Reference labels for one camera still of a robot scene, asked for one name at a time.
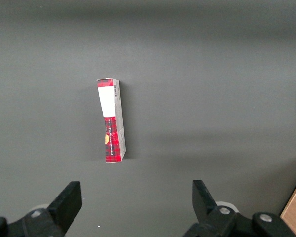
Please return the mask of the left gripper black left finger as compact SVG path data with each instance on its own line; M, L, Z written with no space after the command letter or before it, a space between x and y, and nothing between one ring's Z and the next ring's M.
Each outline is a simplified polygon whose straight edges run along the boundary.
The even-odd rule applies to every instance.
M64 237L82 207L81 184L71 181L46 207L8 223L0 216L0 237Z

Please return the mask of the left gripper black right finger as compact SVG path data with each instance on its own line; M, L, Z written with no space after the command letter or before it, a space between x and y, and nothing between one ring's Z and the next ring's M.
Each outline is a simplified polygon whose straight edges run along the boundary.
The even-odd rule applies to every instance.
M256 212L247 218L214 201L202 180L192 183L192 205L198 222L185 237L294 237L295 233L276 214Z

